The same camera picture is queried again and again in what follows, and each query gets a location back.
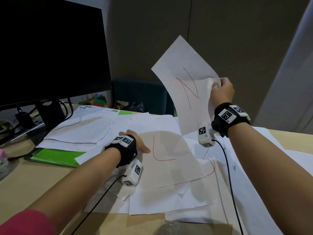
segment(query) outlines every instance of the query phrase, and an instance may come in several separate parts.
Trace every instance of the red curved line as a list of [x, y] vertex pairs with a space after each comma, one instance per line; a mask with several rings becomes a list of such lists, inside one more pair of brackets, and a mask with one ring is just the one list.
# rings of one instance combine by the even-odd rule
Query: red curved line
[[212, 175], [213, 173], [214, 173], [214, 171], [215, 171], [215, 162], [214, 162], [214, 170], [213, 170], [213, 172], [212, 173], [210, 173], [209, 175]]
[[195, 82], [194, 82], [194, 85], [195, 85], [195, 87], [196, 87], [197, 96], [199, 96], [199, 95], [198, 95], [197, 86], [196, 86]]
[[185, 83], [183, 83], [181, 80], [179, 80], [178, 78], [176, 78], [178, 81], [180, 81], [182, 84], [184, 84], [193, 94], [194, 94], [194, 92], [185, 84]]
[[[152, 149], [152, 152], [153, 152], [153, 156], [154, 156], [154, 136], [153, 136], [153, 149]], [[176, 160], [176, 158], [175, 159], [167, 159], [167, 160], [158, 160], [158, 161], [171, 161], [171, 160]]]
[[187, 99], [188, 99], [189, 107], [190, 107], [190, 109], [191, 109], [191, 106], [190, 106], [190, 102], [189, 102], [189, 98], [188, 98], [187, 92], [186, 92], [186, 96], [187, 96]]
[[191, 149], [190, 150], [192, 150], [192, 148], [193, 148], [193, 141], [191, 140]]

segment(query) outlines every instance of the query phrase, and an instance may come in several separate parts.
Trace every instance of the wooden desk surface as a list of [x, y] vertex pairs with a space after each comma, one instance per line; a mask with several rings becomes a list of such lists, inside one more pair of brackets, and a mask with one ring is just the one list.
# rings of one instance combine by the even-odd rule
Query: wooden desk surface
[[[313, 135], [270, 130], [271, 134], [285, 149], [313, 154]], [[23, 138], [4, 150], [10, 157], [30, 152], [34, 145], [30, 139]], [[20, 159], [16, 169], [0, 182], [0, 224], [14, 214], [24, 210], [39, 198], [72, 169]], [[69, 235], [86, 216], [78, 213], [62, 232]], [[227, 224], [195, 224], [165, 221], [164, 214], [128, 215], [92, 213], [81, 225], [75, 235], [97, 234], [231, 234]]]

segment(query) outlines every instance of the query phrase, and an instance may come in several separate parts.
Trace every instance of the pink sleeve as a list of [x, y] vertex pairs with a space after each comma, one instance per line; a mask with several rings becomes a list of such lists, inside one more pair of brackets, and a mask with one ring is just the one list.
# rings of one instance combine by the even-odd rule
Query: pink sleeve
[[54, 231], [43, 213], [24, 210], [0, 225], [0, 235], [54, 235]]

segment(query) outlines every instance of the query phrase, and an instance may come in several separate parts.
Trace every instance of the person's left hand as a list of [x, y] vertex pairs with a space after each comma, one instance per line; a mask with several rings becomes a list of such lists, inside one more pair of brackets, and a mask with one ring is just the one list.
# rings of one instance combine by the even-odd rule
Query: person's left hand
[[143, 153], [150, 153], [151, 152], [151, 150], [149, 148], [147, 148], [147, 146], [143, 143], [142, 139], [139, 137], [139, 135], [135, 131], [132, 131], [132, 130], [128, 129], [126, 131], [126, 133], [125, 132], [119, 132], [120, 136], [123, 136], [123, 135], [126, 135], [126, 134], [130, 134], [130, 135], [135, 137], [136, 144], [137, 144], [137, 149], [139, 151], [142, 151]]

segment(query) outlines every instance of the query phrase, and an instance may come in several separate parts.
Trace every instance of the forearm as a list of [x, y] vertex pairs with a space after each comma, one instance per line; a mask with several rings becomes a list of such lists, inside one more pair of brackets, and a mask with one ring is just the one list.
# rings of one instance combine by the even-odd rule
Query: forearm
[[228, 129], [245, 173], [284, 234], [309, 234], [313, 177], [247, 123]]
[[28, 209], [43, 212], [59, 234], [107, 181], [120, 157], [116, 148], [103, 151], [71, 171]]

